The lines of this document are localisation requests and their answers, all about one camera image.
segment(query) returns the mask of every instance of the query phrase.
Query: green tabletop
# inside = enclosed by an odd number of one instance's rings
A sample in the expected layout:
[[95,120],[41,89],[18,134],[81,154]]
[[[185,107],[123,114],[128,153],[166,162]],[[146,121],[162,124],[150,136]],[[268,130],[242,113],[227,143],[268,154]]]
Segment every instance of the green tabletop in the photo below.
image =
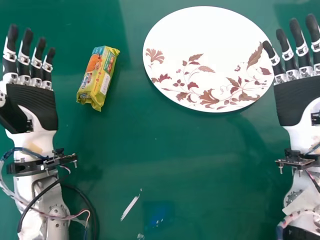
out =
[[[78,153],[78,168],[68,182],[81,188],[96,207],[100,240],[136,240],[138,234],[145,240],[271,240],[284,216],[282,203],[291,171],[284,169],[280,175],[274,161],[290,142],[278,122],[273,88],[246,109],[212,114],[172,102],[146,75],[142,49],[149,30],[169,13],[192,6],[222,7],[249,18],[279,53],[276,29],[289,33],[289,20],[296,17],[307,33],[305,17],[317,14],[320,1],[0,3],[2,44],[10,23],[16,23],[20,37],[30,27],[35,39],[46,36],[48,47],[56,48],[53,87],[59,131],[54,145],[68,154]],[[76,103],[76,92],[92,49],[101,45],[121,53],[105,105],[97,112]],[[3,128],[0,137],[0,152],[13,146]],[[12,176],[5,180],[12,182]],[[139,200],[121,222],[140,189]],[[63,195],[73,213],[85,207],[72,192],[64,190]],[[0,212],[0,238],[16,239],[20,214],[3,192]],[[163,221],[153,228],[157,218]],[[70,236],[83,239],[82,226],[73,223]]]

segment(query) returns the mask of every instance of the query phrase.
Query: black mounting bracket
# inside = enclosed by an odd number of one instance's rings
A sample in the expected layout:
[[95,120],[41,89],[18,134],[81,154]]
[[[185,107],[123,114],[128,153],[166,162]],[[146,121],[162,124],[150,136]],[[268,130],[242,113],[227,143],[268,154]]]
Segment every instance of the black mounting bracket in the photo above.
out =
[[74,163],[77,167],[78,156],[74,153],[72,155],[64,155],[64,149],[59,148],[53,151],[54,156],[46,159],[37,159],[35,161],[24,162],[13,162],[6,166],[6,173],[13,174],[16,177],[29,176],[39,174],[43,172],[49,173],[49,171],[55,169],[60,165],[68,163]]
[[297,170],[304,170],[315,165],[320,164],[320,155],[313,154],[313,155],[304,155],[301,154],[299,150],[291,150],[290,148],[286,148],[284,150],[284,159],[276,160],[276,164],[280,169],[280,173],[282,174],[282,168],[284,166],[290,166],[296,168]]

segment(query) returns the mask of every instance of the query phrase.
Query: robot finger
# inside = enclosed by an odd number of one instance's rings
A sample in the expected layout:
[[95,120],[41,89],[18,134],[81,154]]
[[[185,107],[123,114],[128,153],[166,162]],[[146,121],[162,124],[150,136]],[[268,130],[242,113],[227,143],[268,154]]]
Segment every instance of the robot finger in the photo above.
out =
[[16,84],[18,81],[17,72],[17,55],[16,55],[16,41],[18,38],[18,27],[12,24],[9,27],[8,34],[5,38],[3,58],[2,58],[2,73],[3,73],[3,83],[6,84]]
[[52,90],[51,72],[53,70],[52,63],[55,55],[56,55],[56,49],[54,47],[51,47],[44,58],[43,65],[42,65],[43,81],[41,85],[41,88],[43,89]]
[[280,57],[276,53],[276,51],[271,46],[270,42],[267,40],[262,43],[262,46],[266,53],[269,56],[269,59],[272,63],[273,73],[274,73],[274,79],[275,79],[275,85],[276,84],[282,84],[288,81],[287,75],[282,67]]
[[27,28],[24,32],[23,39],[20,44],[18,53],[18,81],[17,84],[29,85],[30,84],[30,45],[34,37],[30,28]]
[[313,14],[309,14],[306,17],[305,24],[311,36],[314,74],[320,75],[320,28],[317,19]]
[[298,56],[300,77],[311,77],[313,75],[313,67],[310,61],[309,48],[296,18],[291,19],[290,30],[295,41],[295,53]]
[[41,37],[33,51],[31,59],[31,83],[33,87],[40,88],[42,85],[42,54],[46,47],[46,39]]
[[295,55],[290,46],[289,40],[282,28],[276,31],[276,38],[281,45],[282,58],[284,60],[285,72],[289,81],[300,78],[296,65]]

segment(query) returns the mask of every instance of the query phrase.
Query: biscuit packet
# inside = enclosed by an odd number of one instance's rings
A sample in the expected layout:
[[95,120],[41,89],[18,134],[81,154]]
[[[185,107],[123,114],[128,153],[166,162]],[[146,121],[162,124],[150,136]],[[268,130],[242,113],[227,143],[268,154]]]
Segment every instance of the biscuit packet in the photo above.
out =
[[109,46],[95,47],[86,67],[81,86],[76,93],[76,101],[91,106],[101,112],[115,63],[120,51]]

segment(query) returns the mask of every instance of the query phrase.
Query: white plate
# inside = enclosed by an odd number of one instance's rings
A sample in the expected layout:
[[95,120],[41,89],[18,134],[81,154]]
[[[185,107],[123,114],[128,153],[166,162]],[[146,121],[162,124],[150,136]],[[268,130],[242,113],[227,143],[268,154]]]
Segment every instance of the white plate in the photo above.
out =
[[273,82],[265,40],[257,25],[236,12],[190,7],[154,25],[144,42],[143,63],[172,101],[203,112],[230,112],[254,103]]

